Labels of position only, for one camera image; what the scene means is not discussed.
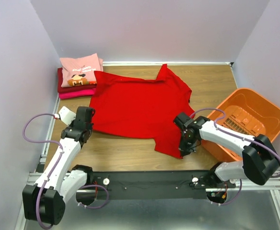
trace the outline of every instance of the stack of folded clothes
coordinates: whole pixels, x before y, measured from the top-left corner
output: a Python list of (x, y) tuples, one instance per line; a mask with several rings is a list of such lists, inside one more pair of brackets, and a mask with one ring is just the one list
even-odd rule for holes
[(82, 58), (60, 58), (58, 93), (60, 99), (92, 96), (95, 93), (94, 71), (103, 71), (103, 60), (97, 54)]

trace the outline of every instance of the pink t-shirt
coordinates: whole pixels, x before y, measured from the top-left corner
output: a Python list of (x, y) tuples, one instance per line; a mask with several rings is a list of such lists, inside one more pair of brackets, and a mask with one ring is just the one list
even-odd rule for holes
[(63, 82), (61, 87), (96, 84), (95, 70), (103, 71), (103, 60), (97, 54), (82, 58), (60, 58)]

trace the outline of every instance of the folded t-shirt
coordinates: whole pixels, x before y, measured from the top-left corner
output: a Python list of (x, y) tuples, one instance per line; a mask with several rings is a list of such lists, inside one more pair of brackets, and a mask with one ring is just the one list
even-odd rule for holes
[(163, 65), (155, 80), (95, 72), (97, 87), (90, 107), (96, 110), (93, 129), (128, 138), (153, 138), (155, 150), (182, 158), (180, 130), (173, 120), (192, 114), (191, 89)]
[(64, 92), (59, 93), (60, 99), (69, 99), (75, 97), (92, 96), (95, 93), (95, 89), (79, 90), (76, 92)]
[(96, 85), (81, 85), (81, 86), (77, 86), (77, 87), (61, 87), (62, 81), (63, 81), (62, 68), (59, 68), (57, 70), (57, 74), (58, 74), (58, 87), (57, 87), (58, 93), (77, 92), (79, 90), (93, 89), (96, 87)]
[(103, 65), (101, 65), (97, 54), (82, 58), (62, 57), (60, 62), (63, 75), (62, 87), (96, 84), (94, 71), (103, 71)]

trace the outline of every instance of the screw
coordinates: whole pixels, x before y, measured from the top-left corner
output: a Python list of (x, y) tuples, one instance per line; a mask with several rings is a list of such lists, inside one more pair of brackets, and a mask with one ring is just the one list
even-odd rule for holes
[(198, 178), (197, 177), (193, 177), (192, 178), (192, 182), (197, 182), (198, 181)]
[(109, 184), (109, 182), (110, 182), (110, 181), (109, 181), (109, 179), (108, 179), (108, 178), (105, 178), (105, 179), (103, 180), (103, 184), (104, 184), (104, 185), (108, 185), (108, 184)]

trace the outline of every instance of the cartoon print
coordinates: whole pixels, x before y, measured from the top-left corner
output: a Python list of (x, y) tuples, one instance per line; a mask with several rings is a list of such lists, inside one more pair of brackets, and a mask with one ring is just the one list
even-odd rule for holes
[(79, 85), (88, 85), (89, 82), (85, 78), (85, 74), (74, 74), (72, 79), (68, 80), (69, 86), (79, 86)]

